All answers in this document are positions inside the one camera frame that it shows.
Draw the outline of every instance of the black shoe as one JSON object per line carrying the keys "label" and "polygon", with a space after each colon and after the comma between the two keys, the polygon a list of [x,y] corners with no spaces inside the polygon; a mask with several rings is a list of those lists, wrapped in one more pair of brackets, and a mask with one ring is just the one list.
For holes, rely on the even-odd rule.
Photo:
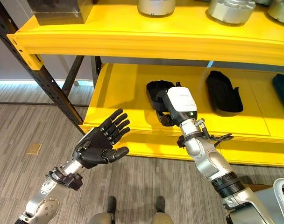
{"label": "black shoe", "polygon": [[165,198],[162,196],[157,197],[156,199],[156,212],[165,212]]}
{"label": "black shoe", "polygon": [[112,224],[115,224],[115,212],[116,212],[116,207],[117,207],[116,198],[113,197],[113,196],[110,196],[110,197],[108,198],[108,209],[107,209],[107,212],[113,214]]}

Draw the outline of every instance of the screw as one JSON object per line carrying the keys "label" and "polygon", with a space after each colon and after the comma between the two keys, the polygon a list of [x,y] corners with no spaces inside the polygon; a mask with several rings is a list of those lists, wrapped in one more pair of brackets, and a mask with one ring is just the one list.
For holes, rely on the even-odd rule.
{"label": "screw", "polygon": [[198,121],[195,122],[195,126],[199,126],[201,124],[203,124],[205,122],[205,120],[203,118],[199,119]]}

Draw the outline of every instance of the gray cylinder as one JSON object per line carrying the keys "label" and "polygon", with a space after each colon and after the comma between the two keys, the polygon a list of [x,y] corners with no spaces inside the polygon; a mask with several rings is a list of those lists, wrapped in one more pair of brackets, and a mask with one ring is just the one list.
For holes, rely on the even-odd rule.
{"label": "gray cylinder", "polygon": [[284,23],[284,0],[273,0],[268,14],[275,20]]}
{"label": "gray cylinder", "polygon": [[254,8],[255,2],[251,0],[211,0],[208,13],[225,23],[243,24]]}
{"label": "gray cylinder", "polygon": [[138,10],[147,15],[168,15],[173,13],[175,0],[139,0]]}

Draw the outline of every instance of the yellow shelving unit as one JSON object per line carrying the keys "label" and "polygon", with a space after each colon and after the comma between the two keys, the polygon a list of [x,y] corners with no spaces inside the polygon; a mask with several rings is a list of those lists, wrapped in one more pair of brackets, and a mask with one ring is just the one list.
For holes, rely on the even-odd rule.
{"label": "yellow shelving unit", "polygon": [[[190,159],[187,152],[176,145],[181,135],[179,128],[162,126],[146,95],[146,84],[150,81],[179,81],[190,89],[198,117],[206,120],[210,134],[234,135],[230,143],[220,145],[220,152],[228,161],[284,166],[284,108],[275,91],[269,89],[276,73],[218,69],[230,78],[233,87],[240,87],[244,106],[244,111],[238,115],[222,117],[212,111],[206,92],[205,80],[211,70],[213,68],[106,64],[81,128],[87,132],[116,109],[123,108],[131,121],[131,134],[122,139],[121,145],[128,146],[131,155]],[[266,107],[268,100],[272,107]]]}
{"label": "yellow shelving unit", "polygon": [[138,13],[133,0],[99,0],[85,24],[40,26],[33,16],[8,35],[28,65],[43,64],[34,54],[98,55],[215,60],[284,66],[284,25],[256,6],[242,26],[206,15],[208,2],[177,0],[172,15]]}
{"label": "yellow shelving unit", "polygon": [[[32,70],[43,70],[39,54],[120,56],[215,60],[284,66],[284,24],[256,6],[241,26],[229,26],[206,15],[208,2],[177,0],[172,15],[138,13],[133,0],[99,0],[85,24],[40,26],[33,16],[7,37]],[[211,69],[178,66],[106,64],[81,128],[98,126],[117,108],[131,120],[131,134],[120,145],[131,155],[190,159],[176,146],[180,130],[159,124],[146,96],[154,80],[181,82],[190,89],[199,117],[211,134],[232,133],[234,140],[218,150],[229,162],[284,166],[284,108],[271,80],[274,72],[219,69],[240,87],[244,111],[234,117],[215,114],[205,79]]]}

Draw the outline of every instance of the gray carpet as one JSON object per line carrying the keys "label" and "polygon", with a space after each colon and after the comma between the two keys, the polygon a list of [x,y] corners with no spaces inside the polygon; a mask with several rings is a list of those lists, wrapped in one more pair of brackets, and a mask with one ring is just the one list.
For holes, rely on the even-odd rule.
{"label": "gray carpet", "polygon": [[[89,105],[92,93],[93,86],[73,85],[68,98],[72,104]],[[0,84],[0,102],[53,103],[37,84]]]}
{"label": "gray carpet", "polygon": [[[86,108],[77,108],[82,117]],[[12,224],[40,189],[44,173],[64,164],[81,138],[55,106],[0,105],[0,224]],[[42,143],[39,155],[26,155],[29,144]],[[272,184],[284,168],[233,165],[247,181]],[[176,224],[225,224],[226,211],[211,184],[192,161],[125,157],[84,173],[84,185],[70,191],[51,224],[85,224],[118,200],[117,224],[149,224],[156,197],[166,198],[166,212]]]}

